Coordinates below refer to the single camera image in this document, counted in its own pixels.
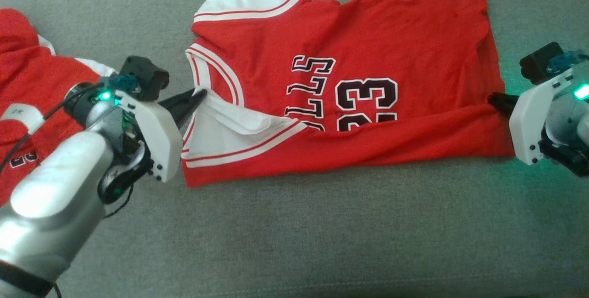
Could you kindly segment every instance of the red fabric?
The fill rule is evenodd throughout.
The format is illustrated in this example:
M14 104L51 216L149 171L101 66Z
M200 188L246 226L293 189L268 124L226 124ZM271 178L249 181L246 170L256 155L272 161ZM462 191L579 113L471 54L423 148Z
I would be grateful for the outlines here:
M27 18L13 9L0 9L0 115L11 103L27 103L46 114L63 100L68 90L99 76L71 57L51 55L40 46ZM8 164L0 172L0 205L21 179L69 136L81 130L74 120L58 111L20 149L15 158L29 155L23 166ZM16 120L0 120L0 159L4 159L27 128Z
M465 156L513 156L508 122L486 99L504 92L486 0L301 0L267 19L196 22L196 44L213 51L237 74L245 107L282 116L286 107L309 108L313 72L292 71L293 58L336 59L320 99L324 117L289 114L322 124L307 128L265 153L223 164L188 168L188 185L282 172L321 172L343 166L394 164ZM223 76L211 68L212 89L232 102ZM391 109L358 99L355 111L337 106L342 80L389 78L398 86ZM396 121L338 131L337 120L379 112Z

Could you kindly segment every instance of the black cable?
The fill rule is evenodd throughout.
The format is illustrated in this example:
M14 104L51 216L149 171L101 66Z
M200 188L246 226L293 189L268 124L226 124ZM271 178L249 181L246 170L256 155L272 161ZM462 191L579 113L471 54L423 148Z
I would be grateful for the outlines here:
M57 285L57 283L53 284L53 290L55 290L55 294L57 294L57 298L63 298L61 296L61 290L59 289L59 286Z
M101 86L103 86L102 83L98 83L95 86L89 86L86 89L82 89L80 90L80 92L74 93L68 97L65 97L65 99L63 101L61 101L61 103L59 103L57 106L53 107L51 109L51 111L49 111L46 115L43 116L43 120L48 120L48 118L51 117L51 115L55 114L55 112L57 112L60 108L62 108L67 102L71 101L72 99L74 99L75 97L80 97L82 94L93 90L93 89L97 89L100 88ZM21 138L18 143L16 143L14 145L14 147L10 150L10 152L8 153L8 155L6 156L6 158L4 158L4 160L2 160L2 164L0 164L0 172L2 172L2 170L4 169L4 167L6 166L6 164L8 164L8 162L10 162L10 160L12 159L12 157L18 152L18 150L24 145L25 142L28 141L28 139L31 138L31 134L26 134L23 136L23 138Z
M120 205L114 212L105 215L103 217L103 220L117 214L120 210L122 210L122 208L124 208L124 206L126 206L129 203L129 200L131 200L131 194L133 193L133 186L134 185L131 184L131 187L129 188L129 192L127 193L127 199L125 200L125 202L122 205Z

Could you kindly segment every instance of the white care label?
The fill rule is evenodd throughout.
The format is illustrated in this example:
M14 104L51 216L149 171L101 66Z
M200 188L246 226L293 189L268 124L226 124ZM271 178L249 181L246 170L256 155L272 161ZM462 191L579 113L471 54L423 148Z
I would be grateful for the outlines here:
M18 120L28 128L28 133L32 135L45 122L43 115L36 107L26 105L25 103L13 103L10 105L0 120Z

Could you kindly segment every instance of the gray fabric surface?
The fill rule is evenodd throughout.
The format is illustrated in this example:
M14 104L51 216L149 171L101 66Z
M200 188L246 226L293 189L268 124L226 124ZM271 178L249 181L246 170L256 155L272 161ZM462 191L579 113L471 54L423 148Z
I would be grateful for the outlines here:
M0 0L57 52L168 69L204 0ZM519 59L556 40L589 50L587 0L489 0L509 92ZM589 79L589 65L579 67ZM187 189L143 179L60 284L66 298L499 297L589 288L587 181L543 161L439 160Z

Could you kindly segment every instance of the clothing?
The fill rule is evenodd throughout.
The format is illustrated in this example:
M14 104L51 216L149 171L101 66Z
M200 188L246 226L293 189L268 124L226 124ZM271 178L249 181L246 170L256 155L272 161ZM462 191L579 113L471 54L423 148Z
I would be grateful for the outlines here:
M46 114L75 84L97 82L112 72L95 61L55 55L27 17L14 9L0 9L0 116L12 103L32 105ZM0 172L0 205L61 141L81 130L63 110L53 114ZM0 160L25 134L27 128L18 120L0 120Z
M188 185L513 156L486 0L206 0L186 54L212 92L185 135Z

